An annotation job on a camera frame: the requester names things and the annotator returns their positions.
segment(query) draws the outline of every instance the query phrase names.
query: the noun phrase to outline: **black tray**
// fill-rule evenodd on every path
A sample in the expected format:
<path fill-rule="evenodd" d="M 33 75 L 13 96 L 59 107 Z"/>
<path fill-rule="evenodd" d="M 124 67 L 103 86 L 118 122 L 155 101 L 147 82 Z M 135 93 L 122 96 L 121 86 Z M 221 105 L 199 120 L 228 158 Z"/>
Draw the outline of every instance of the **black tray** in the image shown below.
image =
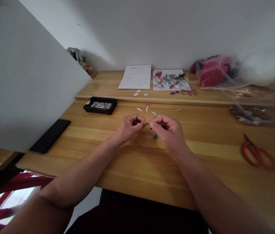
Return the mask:
<path fill-rule="evenodd" d="M 96 102 L 96 101 L 97 102 L 112 103 L 112 105 L 111 105 L 111 107 L 109 109 L 91 107 L 91 105 L 93 104 L 93 102 Z M 83 109 L 85 109 L 86 112 L 111 115 L 114 112 L 117 104 L 118 104 L 118 102 L 117 102 L 117 100 L 115 98 L 91 97 L 90 98 L 90 103 L 89 104 L 85 104 L 83 106 Z"/>

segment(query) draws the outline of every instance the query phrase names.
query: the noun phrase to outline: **red chair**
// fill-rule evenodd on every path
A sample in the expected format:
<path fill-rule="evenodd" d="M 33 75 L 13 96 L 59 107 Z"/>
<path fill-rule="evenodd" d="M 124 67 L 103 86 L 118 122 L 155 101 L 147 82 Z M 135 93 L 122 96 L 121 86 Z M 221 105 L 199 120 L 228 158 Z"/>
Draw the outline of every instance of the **red chair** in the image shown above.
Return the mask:
<path fill-rule="evenodd" d="M 53 178 L 48 178 L 44 176 L 38 176 L 38 177 L 32 177 L 33 174 L 29 172 L 25 173 L 19 173 L 16 177 L 14 177 L 10 182 L 8 182 L 5 186 L 0 188 L 0 194 L 3 193 L 3 195 L 0 197 L 0 207 L 5 201 L 5 199 L 8 198 L 8 196 L 16 190 L 19 189 L 27 189 L 32 187 L 38 187 L 40 186 L 40 190 L 44 188 L 48 183 L 50 183 Z M 15 215 L 19 209 L 20 206 L 14 206 L 8 209 L 0 209 L 0 220 L 4 218 L 11 217 Z M 0 224 L 0 231 L 5 227 L 5 225 Z"/>

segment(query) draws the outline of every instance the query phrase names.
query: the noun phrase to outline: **red scissors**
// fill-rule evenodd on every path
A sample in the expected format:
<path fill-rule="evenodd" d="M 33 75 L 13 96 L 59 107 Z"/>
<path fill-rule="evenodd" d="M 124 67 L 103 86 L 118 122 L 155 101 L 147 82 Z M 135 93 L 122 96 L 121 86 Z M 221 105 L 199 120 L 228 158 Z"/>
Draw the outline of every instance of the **red scissors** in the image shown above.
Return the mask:
<path fill-rule="evenodd" d="M 271 171 L 275 171 L 275 159 L 273 158 L 272 155 L 270 155 L 268 152 L 266 152 L 264 149 L 258 148 L 245 134 L 245 138 L 246 138 L 246 142 L 242 145 L 242 154 L 244 156 L 244 158 L 253 166 L 255 167 L 264 167 L 265 169 L 271 170 Z M 249 159 L 249 157 L 247 156 L 246 153 L 246 148 L 248 148 L 253 156 L 256 158 L 257 163 L 251 161 Z M 267 165 L 262 157 L 263 153 L 267 158 L 269 158 L 269 160 L 271 161 L 271 166 Z"/>

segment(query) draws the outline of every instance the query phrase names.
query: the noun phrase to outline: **white paper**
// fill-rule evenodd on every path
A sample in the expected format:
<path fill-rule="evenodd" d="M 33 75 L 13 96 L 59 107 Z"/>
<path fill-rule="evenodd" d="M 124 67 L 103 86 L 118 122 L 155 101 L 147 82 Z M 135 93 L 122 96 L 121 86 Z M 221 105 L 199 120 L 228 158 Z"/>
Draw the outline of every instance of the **white paper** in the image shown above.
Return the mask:
<path fill-rule="evenodd" d="M 157 72 L 162 72 L 162 75 L 160 77 L 160 79 L 158 77 L 155 77 L 155 74 Z M 165 77 L 166 74 L 170 75 L 170 74 L 175 74 L 175 75 L 179 75 L 180 73 L 183 73 L 183 70 L 182 69 L 175 69 L 175 70 L 154 70 L 153 71 L 153 85 L 154 85 L 154 91 L 177 91 L 177 90 L 190 90 L 190 86 L 189 86 L 189 80 L 188 78 L 185 79 L 185 80 L 182 80 L 177 86 L 178 86 L 178 89 L 177 88 L 172 88 L 170 89 L 169 85 L 167 84 L 166 81 L 162 82 L 162 85 L 164 87 L 161 87 L 160 85 L 157 85 L 160 80 L 162 78 Z"/>
<path fill-rule="evenodd" d="M 118 89 L 151 89 L 151 65 L 127 66 Z"/>

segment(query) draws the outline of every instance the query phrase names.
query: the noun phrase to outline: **black smartphone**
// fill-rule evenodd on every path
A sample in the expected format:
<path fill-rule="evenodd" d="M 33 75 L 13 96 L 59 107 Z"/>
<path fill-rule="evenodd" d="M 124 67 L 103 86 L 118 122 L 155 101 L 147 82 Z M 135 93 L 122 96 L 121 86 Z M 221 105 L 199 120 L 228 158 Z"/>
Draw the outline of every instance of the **black smartphone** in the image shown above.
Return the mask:
<path fill-rule="evenodd" d="M 29 150 L 39 154 L 46 153 L 69 124 L 69 120 L 57 120 Z"/>

